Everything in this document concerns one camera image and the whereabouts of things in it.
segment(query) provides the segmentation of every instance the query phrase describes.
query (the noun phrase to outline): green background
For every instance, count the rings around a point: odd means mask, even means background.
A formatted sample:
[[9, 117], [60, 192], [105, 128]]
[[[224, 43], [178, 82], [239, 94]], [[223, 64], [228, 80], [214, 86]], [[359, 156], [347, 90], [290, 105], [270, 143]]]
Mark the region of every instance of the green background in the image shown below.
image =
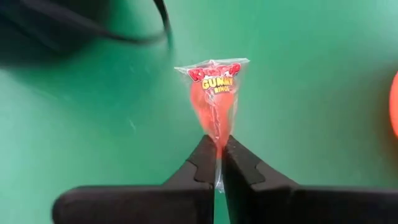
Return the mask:
[[[0, 223], [51, 223], [53, 200], [77, 185], [162, 183], [203, 134], [173, 66], [211, 58], [251, 60], [234, 135], [271, 166], [301, 184], [398, 186], [397, 1], [165, 3], [171, 48], [96, 39], [52, 63], [0, 61]], [[109, 11], [112, 30], [162, 29], [150, 1]], [[1, 41], [21, 59], [19, 39]], [[220, 194], [215, 220], [228, 223]]]

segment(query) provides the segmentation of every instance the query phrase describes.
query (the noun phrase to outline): black wire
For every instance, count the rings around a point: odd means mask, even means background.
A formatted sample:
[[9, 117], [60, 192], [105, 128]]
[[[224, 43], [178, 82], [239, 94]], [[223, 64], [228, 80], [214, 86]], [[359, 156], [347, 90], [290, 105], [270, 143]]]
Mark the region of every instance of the black wire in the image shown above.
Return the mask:
[[23, 5], [31, 10], [44, 14], [51, 17], [59, 22], [73, 26], [84, 32], [88, 32], [94, 35], [106, 37], [113, 40], [130, 42], [132, 44], [150, 44], [157, 42], [158, 40], [164, 38], [169, 29], [169, 15], [167, 14], [166, 6], [163, 0], [154, 0], [157, 10], [160, 12], [162, 17], [162, 22], [164, 25], [164, 30], [159, 33], [152, 35], [150, 37], [128, 37], [124, 35], [115, 34], [101, 26], [99, 26], [94, 21], [85, 18], [65, 7], [59, 6], [58, 4], [52, 3], [48, 0], [22, 0]]

